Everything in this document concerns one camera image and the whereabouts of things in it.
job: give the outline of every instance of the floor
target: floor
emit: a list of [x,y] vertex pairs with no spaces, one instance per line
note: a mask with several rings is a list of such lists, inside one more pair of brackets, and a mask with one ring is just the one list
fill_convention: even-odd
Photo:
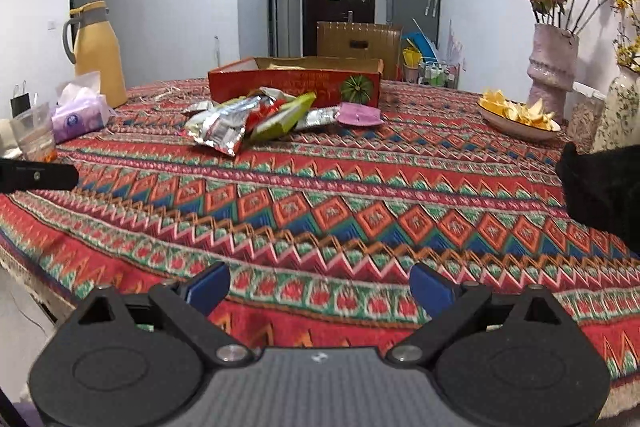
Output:
[[[18,401],[31,363],[52,335],[54,327],[27,291],[0,267],[0,388]],[[640,408],[598,427],[640,427]]]

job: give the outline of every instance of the purple tissue package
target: purple tissue package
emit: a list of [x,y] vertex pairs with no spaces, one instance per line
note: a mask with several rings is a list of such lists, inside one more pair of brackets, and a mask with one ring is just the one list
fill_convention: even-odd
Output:
[[106,125],[103,118],[104,105],[106,102],[102,96],[97,95],[74,100],[59,107],[53,115],[53,134],[56,143],[102,129]]

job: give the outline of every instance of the yellow thermos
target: yellow thermos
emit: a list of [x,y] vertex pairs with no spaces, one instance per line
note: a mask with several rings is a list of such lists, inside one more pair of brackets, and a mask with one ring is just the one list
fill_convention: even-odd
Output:
[[[109,9],[104,1],[85,4],[71,10],[71,19],[62,30],[66,56],[76,65],[76,75],[100,71],[100,92],[111,107],[127,102],[127,90],[122,74],[120,45],[107,18]],[[79,25],[74,52],[67,37],[70,25]]]

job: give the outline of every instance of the brown cardboard box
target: brown cardboard box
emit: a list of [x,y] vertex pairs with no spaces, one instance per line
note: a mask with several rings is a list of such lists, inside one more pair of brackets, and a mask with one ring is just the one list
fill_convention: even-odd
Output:
[[315,92],[314,107],[332,107],[342,102],[344,81],[361,74],[374,86],[368,105],[378,107],[382,68],[382,60],[372,58],[246,58],[209,71],[209,87],[211,99],[220,103],[259,87],[275,87],[295,96]]
[[319,22],[318,55],[340,58],[379,58],[382,78],[399,80],[401,26],[353,22]]

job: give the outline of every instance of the tissue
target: tissue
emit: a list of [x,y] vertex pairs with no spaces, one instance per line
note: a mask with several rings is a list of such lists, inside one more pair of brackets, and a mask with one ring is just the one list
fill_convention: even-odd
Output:
[[100,94],[100,73],[89,73],[58,86],[58,107],[53,115],[53,134],[62,143],[107,125],[112,115],[107,99]]

